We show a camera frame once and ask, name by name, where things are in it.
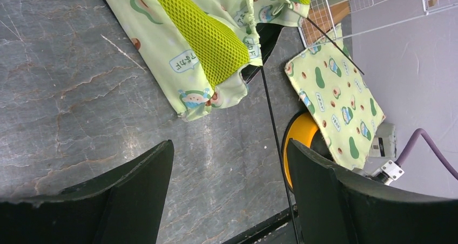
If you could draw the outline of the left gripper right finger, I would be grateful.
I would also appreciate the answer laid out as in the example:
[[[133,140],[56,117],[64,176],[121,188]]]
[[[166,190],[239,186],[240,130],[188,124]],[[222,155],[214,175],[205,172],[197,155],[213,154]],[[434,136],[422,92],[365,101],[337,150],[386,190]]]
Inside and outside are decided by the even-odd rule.
[[[306,243],[457,243],[457,200],[384,185],[294,139],[287,156]]]

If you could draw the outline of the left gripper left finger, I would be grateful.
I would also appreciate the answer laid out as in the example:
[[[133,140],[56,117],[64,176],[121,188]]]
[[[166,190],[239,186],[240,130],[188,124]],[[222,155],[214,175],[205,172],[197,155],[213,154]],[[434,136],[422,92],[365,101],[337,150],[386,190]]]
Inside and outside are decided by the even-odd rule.
[[[155,243],[174,145],[140,156],[55,195],[1,199],[1,243]]]

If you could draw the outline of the green avocado pet tent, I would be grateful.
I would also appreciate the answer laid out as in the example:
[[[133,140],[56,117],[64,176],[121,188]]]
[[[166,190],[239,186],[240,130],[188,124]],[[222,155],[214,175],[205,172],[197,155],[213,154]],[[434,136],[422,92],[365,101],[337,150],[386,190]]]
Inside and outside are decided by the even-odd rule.
[[[105,0],[185,121],[237,105],[263,65],[259,24],[298,27],[311,0]]]

